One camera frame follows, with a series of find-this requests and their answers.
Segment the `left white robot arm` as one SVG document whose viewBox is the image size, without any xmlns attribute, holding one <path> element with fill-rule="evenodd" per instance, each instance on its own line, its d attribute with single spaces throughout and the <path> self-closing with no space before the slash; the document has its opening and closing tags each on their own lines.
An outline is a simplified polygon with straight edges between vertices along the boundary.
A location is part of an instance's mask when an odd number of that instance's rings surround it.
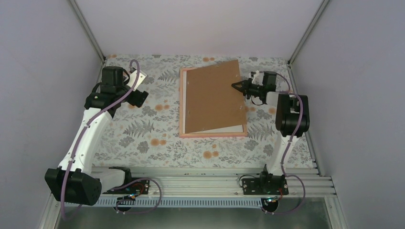
<svg viewBox="0 0 405 229">
<path fill-rule="evenodd" d="M 66 156 L 57 168 L 46 171 L 44 179 L 59 202 L 94 205 L 101 194 L 116 188 L 127 193 L 133 187 L 130 170 L 109 167 L 100 175 L 92 175 L 92 164 L 102 134 L 112 122 L 122 103 L 141 107 L 149 95 L 138 87 L 147 78 L 143 71 L 108 66 L 102 69 L 101 81 L 85 100 L 81 125 Z"/>
</svg>

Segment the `right aluminium corner post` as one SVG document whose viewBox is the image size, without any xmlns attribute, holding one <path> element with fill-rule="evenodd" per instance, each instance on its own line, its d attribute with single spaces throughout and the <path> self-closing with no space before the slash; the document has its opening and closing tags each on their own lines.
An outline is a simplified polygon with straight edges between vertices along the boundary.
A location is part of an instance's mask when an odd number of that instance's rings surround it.
<svg viewBox="0 0 405 229">
<path fill-rule="evenodd" d="M 314 16 L 312 17 L 308 27 L 305 29 L 304 34 L 302 35 L 301 39 L 299 40 L 297 46 L 295 47 L 290 59 L 288 60 L 288 65 L 291 67 L 294 61 L 297 59 L 300 51 L 302 50 L 303 46 L 305 45 L 307 39 L 311 35 L 312 31 L 315 29 L 316 25 L 318 24 L 319 20 L 324 14 L 324 11 L 328 7 L 330 0 L 322 0 L 319 7 L 317 8 Z"/>
</svg>

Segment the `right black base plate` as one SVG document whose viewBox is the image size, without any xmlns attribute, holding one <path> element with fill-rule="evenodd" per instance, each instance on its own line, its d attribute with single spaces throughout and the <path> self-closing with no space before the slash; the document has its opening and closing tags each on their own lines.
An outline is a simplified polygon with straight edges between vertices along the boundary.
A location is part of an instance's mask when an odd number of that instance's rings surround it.
<svg viewBox="0 0 405 229">
<path fill-rule="evenodd" d="M 243 178 L 244 195 L 288 195 L 288 185 L 285 179 L 271 179 L 261 182 L 258 178 Z"/>
</svg>

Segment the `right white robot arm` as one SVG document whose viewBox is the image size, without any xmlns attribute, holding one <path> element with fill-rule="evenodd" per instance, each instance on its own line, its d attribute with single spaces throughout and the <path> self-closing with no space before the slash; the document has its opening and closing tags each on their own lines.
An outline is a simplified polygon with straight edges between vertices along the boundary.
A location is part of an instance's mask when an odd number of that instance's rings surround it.
<svg viewBox="0 0 405 229">
<path fill-rule="evenodd" d="M 254 78 L 258 71 L 251 72 L 251 77 L 232 83 L 231 86 L 241 92 L 247 99 L 259 98 L 262 104 L 267 104 L 268 94 L 276 91 L 276 79 L 286 77 L 277 72 L 263 71 L 261 84 L 255 84 Z M 261 193 L 286 193 L 288 185 L 285 163 L 291 155 L 292 149 L 299 138 L 309 130 L 309 102 L 306 95 L 291 92 L 287 83 L 287 90 L 278 92 L 275 125 L 278 131 L 275 147 L 270 161 L 264 166 L 259 177 L 256 178 Z"/>
</svg>

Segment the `aluminium corner post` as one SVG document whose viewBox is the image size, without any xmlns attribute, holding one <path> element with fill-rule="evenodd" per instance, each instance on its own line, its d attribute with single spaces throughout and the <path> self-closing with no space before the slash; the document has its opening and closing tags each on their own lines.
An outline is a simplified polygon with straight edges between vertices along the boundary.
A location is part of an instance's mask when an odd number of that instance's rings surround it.
<svg viewBox="0 0 405 229">
<path fill-rule="evenodd" d="M 69 4 L 71 5 L 74 14 L 79 20 L 79 23 L 81 24 L 82 28 L 85 31 L 85 34 L 87 38 L 89 39 L 91 45 L 93 46 L 95 52 L 97 53 L 99 59 L 101 60 L 102 63 L 105 63 L 106 61 L 106 56 L 103 54 L 102 49 L 100 45 L 98 44 L 95 35 L 93 34 L 87 20 L 85 19 L 85 16 L 82 12 L 82 10 L 79 7 L 79 4 L 77 3 L 76 0 L 68 0 Z"/>
<path fill-rule="evenodd" d="M 288 65 L 291 67 L 294 61 L 297 59 L 300 51 L 302 50 L 303 46 L 305 45 L 307 39 L 311 35 L 312 31 L 315 29 L 316 25 L 318 24 L 319 20 L 324 14 L 324 11 L 328 7 L 330 0 L 322 0 L 319 7 L 317 8 L 314 16 L 312 17 L 308 27 L 305 29 L 304 34 L 302 35 L 301 39 L 299 40 L 297 46 L 295 47 L 290 59 L 288 60 Z"/>
</svg>

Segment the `aluminium rail base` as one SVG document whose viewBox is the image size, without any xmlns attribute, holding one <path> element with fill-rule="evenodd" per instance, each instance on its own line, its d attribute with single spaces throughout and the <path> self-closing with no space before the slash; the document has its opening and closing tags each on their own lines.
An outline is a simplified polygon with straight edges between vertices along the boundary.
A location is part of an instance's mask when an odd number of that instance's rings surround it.
<svg viewBox="0 0 405 229">
<path fill-rule="evenodd" d="M 148 198 L 260 198 L 245 196 L 240 176 L 254 175 L 257 168 L 133 168 L 137 177 L 150 177 L 157 186 Z M 60 217 L 60 203 L 48 198 L 40 222 L 42 229 L 345 229 L 331 177 L 315 168 L 291 168 L 300 181 L 288 178 L 289 194 L 279 202 L 275 216 L 260 208 L 152 208 L 131 207 L 117 214 L 118 195 L 102 195 L 96 205 L 82 207 L 71 220 Z"/>
</svg>

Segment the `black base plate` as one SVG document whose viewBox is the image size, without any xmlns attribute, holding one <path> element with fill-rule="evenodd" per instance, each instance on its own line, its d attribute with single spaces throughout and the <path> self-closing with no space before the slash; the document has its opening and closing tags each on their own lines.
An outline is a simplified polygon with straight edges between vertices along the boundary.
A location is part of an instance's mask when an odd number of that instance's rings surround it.
<svg viewBox="0 0 405 229">
<path fill-rule="evenodd" d="M 108 190 L 104 194 L 117 194 L 117 195 L 146 195 L 148 194 L 150 186 L 149 180 L 142 180 L 130 184 L 129 186 L 119 190 Z"/>
<path fill-rule="evenodd" d="M 261 182 L 258 178 L 243 178 L 244 195 L 288 195 L 288 185 L 285 179 L 271 179 Z"/>
</svg>

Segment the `left aluminium corner post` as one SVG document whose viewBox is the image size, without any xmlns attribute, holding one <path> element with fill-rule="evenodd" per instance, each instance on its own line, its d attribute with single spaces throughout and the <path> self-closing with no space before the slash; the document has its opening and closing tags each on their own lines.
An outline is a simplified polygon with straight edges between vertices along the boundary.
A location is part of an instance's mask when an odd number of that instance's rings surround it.
<svg viewBox="0 0 405 229">
<path fill-rule="evenodd" d="M 102 49 L 100 45 L 98 44 L 95 35 L 93 34 L 87 20 L 85 19 L 85 16 L 82 12 L 82 10 L 79 7 L 79 4 L 77 3 L 76 0 L 68 0 L 69 4 L 71 5 L 74 14 L 79 20 L 79 23 L 81 24 L 82 28 L 85 31 L 85 34 L 87 38 L 89 39 L 91 45 L 93 46 L 95 52 L 97 53 L 99 59 L 101 60 L 102 63 L 105 63 L 106 61 L 106 56 L 103 54 Z"/>
</svg>

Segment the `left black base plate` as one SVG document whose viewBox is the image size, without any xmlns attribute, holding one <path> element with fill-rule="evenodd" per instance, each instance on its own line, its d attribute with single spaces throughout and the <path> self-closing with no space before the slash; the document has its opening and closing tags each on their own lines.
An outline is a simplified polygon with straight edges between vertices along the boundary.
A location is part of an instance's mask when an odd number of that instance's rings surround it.
<svg viewBox="0 0 405 229">
<path fill-rule="evenodd" d="M 104 194 L 117 194 L 117 195 L 146 195 L 148 194 L 150 186 L 149 180 L 142 180 L 130 184 L 129 186 L 119 190 L 108 190 Z"/>
</svg>

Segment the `brown cardboard backing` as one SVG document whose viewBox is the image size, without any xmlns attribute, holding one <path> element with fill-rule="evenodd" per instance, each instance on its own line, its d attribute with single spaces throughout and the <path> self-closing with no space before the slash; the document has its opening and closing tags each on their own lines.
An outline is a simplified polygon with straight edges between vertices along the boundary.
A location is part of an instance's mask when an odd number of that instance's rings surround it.
<svg viewBox="0 0 405 229">
<path fill-rule="evenodd" d="M 246 137 L 238 60 L 180 70 L 180 137 Z"/>
</svg>

